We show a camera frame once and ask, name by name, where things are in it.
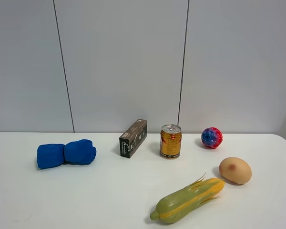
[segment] toy vegetable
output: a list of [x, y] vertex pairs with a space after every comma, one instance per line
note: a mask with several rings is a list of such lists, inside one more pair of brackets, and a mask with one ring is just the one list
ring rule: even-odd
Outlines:
[[204, 176], [194, 183], [162, 198], [156, 210], [150, 214], [151, 220], [165, 223], [175, 223], [194, 209], [216, 199], [214, 197], [225, 186], [223, 180], [211, 178], [204, 180]]

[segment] can label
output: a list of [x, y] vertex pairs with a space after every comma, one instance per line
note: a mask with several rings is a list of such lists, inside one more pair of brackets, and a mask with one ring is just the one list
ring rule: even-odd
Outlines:
[[165, 125], [161, 131], [160, 156], [167, 159], [178, 158], [181, 149], [181, 128], [177, 125]]

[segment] can lid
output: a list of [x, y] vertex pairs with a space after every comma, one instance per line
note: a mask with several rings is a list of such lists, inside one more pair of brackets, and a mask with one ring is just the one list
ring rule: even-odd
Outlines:
[[178, 125], [174, 125], [174, 124], [168, 124], [168, 125], [162, 126], [162, 130], [169, 134], [177, 134], [181, 132], [181, 127]]

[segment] small box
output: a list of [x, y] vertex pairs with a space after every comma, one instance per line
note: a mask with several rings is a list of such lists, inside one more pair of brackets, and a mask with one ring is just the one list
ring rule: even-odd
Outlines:
[[130, 158], [147, 136], [147, 120], [138, 119], [120, 137], [121, 156]]

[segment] white wall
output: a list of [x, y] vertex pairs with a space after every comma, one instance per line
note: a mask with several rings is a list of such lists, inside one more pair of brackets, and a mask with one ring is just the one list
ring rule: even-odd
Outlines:
[[180, 126], [286, 132], [286, 0], [191, 0]]
[[56, 0], [76, 132], [177, 123], [187, 0]]
[[0, 131], [73, 131], [51, 0], [0, 0]]

